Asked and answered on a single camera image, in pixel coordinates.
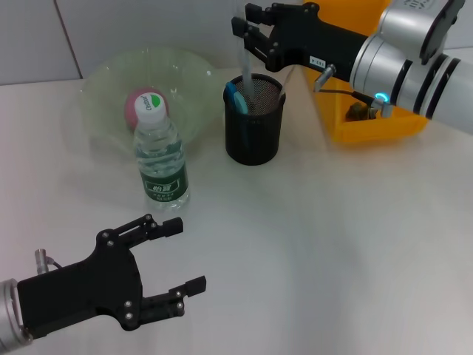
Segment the green glass fruit plate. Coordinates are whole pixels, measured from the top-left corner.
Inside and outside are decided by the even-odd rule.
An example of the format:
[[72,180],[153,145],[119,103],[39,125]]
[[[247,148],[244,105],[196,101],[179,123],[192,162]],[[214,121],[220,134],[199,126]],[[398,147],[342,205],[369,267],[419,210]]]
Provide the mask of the green glass fruit plate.
[[164,94],[184,143],[191,143],[223,111],[223,80],[204,58],[178,48],[145,47],[116,55],[86,79],[79,100],[88,134],[131,152],[133,133],[123,109],[127,96],[144,87]]

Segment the transparent plastic ruler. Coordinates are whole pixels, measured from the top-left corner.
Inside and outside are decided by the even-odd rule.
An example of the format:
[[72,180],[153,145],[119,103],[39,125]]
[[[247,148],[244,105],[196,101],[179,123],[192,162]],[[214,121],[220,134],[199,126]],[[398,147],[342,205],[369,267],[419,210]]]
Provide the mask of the transparent plastic ruler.
[[291,77],[293,75],[293,72],[295,70],[295,66],[292,66],[290,68],[290,70],[288,71],[287,75],[286,75],[286,78],[285,78],[285,81],[282,85],[282,88],[280,90],[280,93],[279,93],[279,99],[278,99],[278,102],[282,102],[282,101],[285,101],[285,93],[286,93],[286,89],[287,89],[287,86],[291,80]]

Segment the small dark metal object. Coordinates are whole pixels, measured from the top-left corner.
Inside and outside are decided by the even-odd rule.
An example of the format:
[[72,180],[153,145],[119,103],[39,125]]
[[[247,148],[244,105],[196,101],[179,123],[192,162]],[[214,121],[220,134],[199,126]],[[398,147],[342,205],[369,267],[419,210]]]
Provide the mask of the small dark metal object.
[[366,121],[376,119],[378,110],[362,104],[361,102],[355,102],[347,111],[345,115],[346,121]]

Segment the yellow plastic bin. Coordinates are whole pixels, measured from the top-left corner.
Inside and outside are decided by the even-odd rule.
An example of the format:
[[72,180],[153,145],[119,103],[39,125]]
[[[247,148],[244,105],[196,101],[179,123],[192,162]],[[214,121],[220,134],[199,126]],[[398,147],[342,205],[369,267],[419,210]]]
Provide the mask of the yellow plastic bin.
[[[375,32],[384,9],[391,0],[303,0],[320,6],[319,18],[329,24],[363,35]],[[357,100],[347,93],[313,93],[319,119],[336,143],[351,144],[386,141],[417,135],[428,120],[395,108],[388,118],[348,121],[346,114]]]

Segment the green label water bottle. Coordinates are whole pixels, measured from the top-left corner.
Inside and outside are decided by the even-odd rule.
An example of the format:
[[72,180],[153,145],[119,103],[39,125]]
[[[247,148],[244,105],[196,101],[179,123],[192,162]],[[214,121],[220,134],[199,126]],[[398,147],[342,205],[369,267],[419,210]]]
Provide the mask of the green label water bottle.
[[135,100],[134,151],[146,196],[162,210],[178,209],[189,197],[183,140],[164,97],[145,92]]

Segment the grey clear ballpoint pen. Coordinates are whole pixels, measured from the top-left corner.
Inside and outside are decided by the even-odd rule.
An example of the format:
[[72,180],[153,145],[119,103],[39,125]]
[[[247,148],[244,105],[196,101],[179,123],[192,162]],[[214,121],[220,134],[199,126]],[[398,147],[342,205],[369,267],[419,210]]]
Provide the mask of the grey clear ballpoint pen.
[[252,79],[250,53],[244,47],[240,48],[240,59],[242,68],[243,91],[247,97],[248,106],[250,106],[253,104],[256,94]]

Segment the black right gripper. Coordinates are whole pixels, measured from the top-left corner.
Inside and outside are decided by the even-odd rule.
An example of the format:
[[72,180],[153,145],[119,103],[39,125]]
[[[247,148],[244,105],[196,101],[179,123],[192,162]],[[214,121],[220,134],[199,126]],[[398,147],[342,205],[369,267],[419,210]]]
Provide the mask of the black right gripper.
[[348,82],[367,37],[322,21],[319,10],[314,2],[274,3],[266,9],[247,3],[246,20],[234,16],[232,32],[270,72],[291,65],[323,72],[332,64],[334,77]]

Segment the blue scissors with cover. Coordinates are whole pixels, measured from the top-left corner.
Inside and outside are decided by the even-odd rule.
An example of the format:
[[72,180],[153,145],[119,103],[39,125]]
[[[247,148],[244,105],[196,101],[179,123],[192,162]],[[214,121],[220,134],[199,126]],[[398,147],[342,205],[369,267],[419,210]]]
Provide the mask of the blue scissors with cover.
[[249,113],[248,105],[244,96],[237,89],[237,86],[230,81],[225,84],[224,96],[236,112],[243,115]]

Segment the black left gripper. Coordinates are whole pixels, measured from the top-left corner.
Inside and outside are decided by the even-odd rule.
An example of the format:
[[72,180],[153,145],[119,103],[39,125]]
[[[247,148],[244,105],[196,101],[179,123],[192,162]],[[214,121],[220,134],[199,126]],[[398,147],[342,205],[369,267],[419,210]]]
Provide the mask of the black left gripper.
[[[24,327],[57,331],[99,315],[115,318],[125,331],[181,317],[183,291],[143,296],[131,249],[148,240],[183,233],[180,217],[156,223],[150,214],[116,229],[100,231],[93,252],[80,262],[18,283]],[[187,297],[206,291],[205,276],[185,283]]]

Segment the pink peach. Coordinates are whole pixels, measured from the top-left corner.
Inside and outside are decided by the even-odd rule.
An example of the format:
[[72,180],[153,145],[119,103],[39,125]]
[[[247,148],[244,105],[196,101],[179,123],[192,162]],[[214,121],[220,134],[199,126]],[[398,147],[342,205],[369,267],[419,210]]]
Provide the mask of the pink peach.
[[166,113],[169,114],[169,103],[167,99],[165,98],[164,94],[153,87],[144,87],[140,89],[136,89],[135,91],[131,92],[125,101],[124,104],[124,119],[126,122],[126,125],[131,133],[134,132],[135,127],[137,126],[137,114],[135,112],[135,101],[136,99],[147,92],[152,92],[157,95],[161,95],[163,97],[164,104],[166,106]]

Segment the black mesh pen holder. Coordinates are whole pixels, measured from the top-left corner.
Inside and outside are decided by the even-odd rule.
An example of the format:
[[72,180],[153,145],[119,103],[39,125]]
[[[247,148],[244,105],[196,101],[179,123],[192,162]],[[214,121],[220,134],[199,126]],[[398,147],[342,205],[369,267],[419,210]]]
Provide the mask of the black mesh pen holder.
[[243,114],[236,108],[232,96],[243,93],[242,76],[230,81],[234,86],[223,93],[225,107],[225,149],[236,162],[257,166],[274,158],[279,149],[282,113],[286,96],[282,85],[264,74],[253,74],[255,89],[253,100],[244,95],[248,112]]

